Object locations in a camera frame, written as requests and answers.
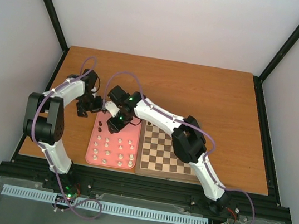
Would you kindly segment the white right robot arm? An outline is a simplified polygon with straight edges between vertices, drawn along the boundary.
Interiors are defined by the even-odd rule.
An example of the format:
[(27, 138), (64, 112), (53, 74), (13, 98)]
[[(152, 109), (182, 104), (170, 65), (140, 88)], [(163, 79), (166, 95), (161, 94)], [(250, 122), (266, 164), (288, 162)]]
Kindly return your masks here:
[(129, 94), (119, 85), (109, 91), (105, 110), (110, 113), (108, 129), (119, 133), (133, 118), (150, 122), (171, 137), (174, 154), (181, 162), (188, 164), (202, 185), (209, 209), (221, 213), (229, 202), (225, 186), (216, 175), (209, 160), (206, 139), (197, 120), (177, 116), (154, 104), (140, 92)]

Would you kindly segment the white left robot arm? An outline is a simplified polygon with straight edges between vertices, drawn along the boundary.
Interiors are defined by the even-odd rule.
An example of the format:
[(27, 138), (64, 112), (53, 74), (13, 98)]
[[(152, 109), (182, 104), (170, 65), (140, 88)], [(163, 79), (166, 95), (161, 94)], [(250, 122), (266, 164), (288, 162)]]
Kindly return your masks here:
[(33, 92), (28, 97), (23, 132), (39, 146), (45, 155), (50, 170), (59, 175), (57, 185), (63, 191), (72, 190), (76, 177), (69, 170), (72, 160), (68, 157), (62, 136), (64, 133), (64, 109), (76, 101), (76, 112), (80, 118), (88, 113), (102, 110), (102, 98), (97, 96), (96, 82), (100, 81), (94, 70), (84, 70), (81, 75), (70, 75), (66, 80), (49, 91)]

